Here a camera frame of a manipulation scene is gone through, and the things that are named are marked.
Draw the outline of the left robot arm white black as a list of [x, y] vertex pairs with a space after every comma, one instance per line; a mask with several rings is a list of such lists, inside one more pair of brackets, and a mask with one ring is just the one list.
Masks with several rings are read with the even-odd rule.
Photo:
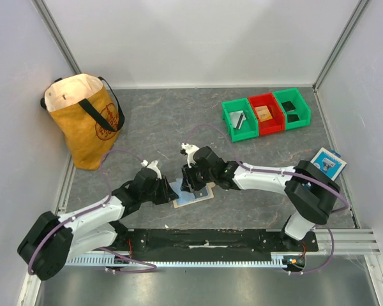
[[75, 256], [107, 246], [116, 251], [125, 248], [128, 235], [119, 220], [143, 203], [161, 205], [177, 198], [166, 176], [142, 168], [134, 179], [92, 205], [63, 215], [42, 213], [17, 253], [27, 264], [29, 275], [48, 280]]

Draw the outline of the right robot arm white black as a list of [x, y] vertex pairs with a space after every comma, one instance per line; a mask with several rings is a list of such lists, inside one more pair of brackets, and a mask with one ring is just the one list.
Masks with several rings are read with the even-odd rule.
[[296, 250], [315, 225], [325, 225], [336, 199], [339, 186], [309, 161], [282, 168], [254, 166], [218, 157], [208, 146], [199, 148], [184, 143], [186, 156], [182, 167], [182, 191], [193, 193], [209, 183], [224, 190], [260, 190], [286, 195], [295, 207], [280, 234], [280, 245], [287, 251]]

